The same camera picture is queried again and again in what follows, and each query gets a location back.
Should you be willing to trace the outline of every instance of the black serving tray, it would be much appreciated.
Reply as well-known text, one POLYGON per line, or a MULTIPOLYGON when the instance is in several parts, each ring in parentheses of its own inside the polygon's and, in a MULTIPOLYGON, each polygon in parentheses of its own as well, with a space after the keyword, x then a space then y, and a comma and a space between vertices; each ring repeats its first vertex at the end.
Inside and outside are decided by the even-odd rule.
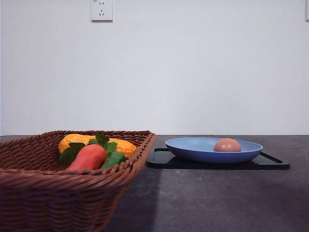
POLYGON ((160 169, 230 169, 230 170, 282 170, 289 169, 290 162, 266 151, 251 161, 233 164, 202 163, 184 160, 173 155, 167 148, 154 148, 148 156, 146 166, 160 169))

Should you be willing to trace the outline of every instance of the orange carrot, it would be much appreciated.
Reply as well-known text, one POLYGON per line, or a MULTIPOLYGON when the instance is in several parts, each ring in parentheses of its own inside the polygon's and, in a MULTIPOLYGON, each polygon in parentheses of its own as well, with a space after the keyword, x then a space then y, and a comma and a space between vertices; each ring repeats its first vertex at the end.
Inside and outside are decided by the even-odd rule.
POLYGON ((84 146, 77 154, 74 162, 66 169, 69 170, 96 170, 107 158, 107 153, 98 144, 84 146))

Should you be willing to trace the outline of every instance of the blue bowl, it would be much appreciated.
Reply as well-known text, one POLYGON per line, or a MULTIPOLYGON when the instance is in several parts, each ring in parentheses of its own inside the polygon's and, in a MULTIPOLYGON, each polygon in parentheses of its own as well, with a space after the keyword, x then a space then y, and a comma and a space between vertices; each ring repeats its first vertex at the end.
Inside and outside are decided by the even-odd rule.
POLYGON ((221 138, 187 137, 165 141, 169 151, 175 156, 206 163, 240 163, 257 157, 263 147, 259 144, 236 140, 241 146, 239 152, 213 151, 215 144, 221 138))

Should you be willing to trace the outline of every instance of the brown egg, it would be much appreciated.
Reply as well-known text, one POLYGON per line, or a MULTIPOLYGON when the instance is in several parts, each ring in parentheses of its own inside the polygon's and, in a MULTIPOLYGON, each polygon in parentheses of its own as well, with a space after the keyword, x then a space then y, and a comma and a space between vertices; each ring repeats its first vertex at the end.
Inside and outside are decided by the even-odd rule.
POLYGON ((235 139, 226 138, 219 140, 215 144, 214 151, 236 152, 241 151, 241 146, 235 139))

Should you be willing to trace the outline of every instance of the dark table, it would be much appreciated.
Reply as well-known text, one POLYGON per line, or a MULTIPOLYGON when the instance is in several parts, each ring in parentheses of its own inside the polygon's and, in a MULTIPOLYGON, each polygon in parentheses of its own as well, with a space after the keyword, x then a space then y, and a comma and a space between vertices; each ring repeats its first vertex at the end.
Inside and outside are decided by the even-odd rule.
MULTIPOLYGON (((154 147, 175 137, 186 136, 159 135, 154 147)), ((309 232, 309 135, 228 137, 263 145, 291 169, 144 167, 105 232, 309 232)))

